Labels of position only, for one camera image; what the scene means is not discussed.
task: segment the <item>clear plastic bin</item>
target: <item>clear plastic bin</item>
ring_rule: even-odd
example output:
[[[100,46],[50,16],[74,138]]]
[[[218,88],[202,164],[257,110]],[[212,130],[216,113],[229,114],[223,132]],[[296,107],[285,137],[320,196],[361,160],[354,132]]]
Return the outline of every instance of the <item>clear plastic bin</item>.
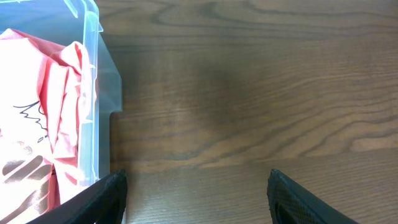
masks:
[[[90,186],[109,174],[109,116],[122,110],[121,79],[99,34],[98,8],[93,0],[0,0],[0,33],[17,29],[61,45],[81,42],[90,56],[97,100],[81,122],[78,167]]]

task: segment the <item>wood grain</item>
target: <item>wood grain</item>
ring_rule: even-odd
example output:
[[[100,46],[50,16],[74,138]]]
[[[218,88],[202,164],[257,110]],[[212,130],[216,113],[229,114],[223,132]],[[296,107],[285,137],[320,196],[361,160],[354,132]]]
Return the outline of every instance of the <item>wood grain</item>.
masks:
[[[359,223],[395,223],[398,152],[380,152],[131,175],[127,222],[272,223],[267,180],[278,168]]]
[[[398,2],[96,2],[123,80],[111,169],[134,176],[129,222],[268,223],[279,166],[358,221],[396,218]]]

